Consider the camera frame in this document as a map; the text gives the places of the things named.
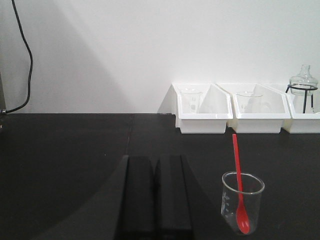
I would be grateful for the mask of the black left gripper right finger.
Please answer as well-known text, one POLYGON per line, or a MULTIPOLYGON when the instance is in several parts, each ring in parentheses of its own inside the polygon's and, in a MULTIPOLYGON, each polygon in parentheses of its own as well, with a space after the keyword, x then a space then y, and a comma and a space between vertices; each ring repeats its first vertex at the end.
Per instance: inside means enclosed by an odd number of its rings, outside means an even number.
POLYGON ((154 173, 155 222, 158 240, 191 240, 189 203, 181 157, 163 155, 154 173))

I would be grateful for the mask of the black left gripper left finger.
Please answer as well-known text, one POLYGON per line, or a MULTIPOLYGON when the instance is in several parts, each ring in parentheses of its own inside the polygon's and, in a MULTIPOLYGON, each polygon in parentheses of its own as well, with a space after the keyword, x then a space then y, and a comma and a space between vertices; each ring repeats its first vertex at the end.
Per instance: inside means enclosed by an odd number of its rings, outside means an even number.
POLYGON ((154 174, 146 156, 130 156, 125 183, 121 238, 155 238, 154 174))

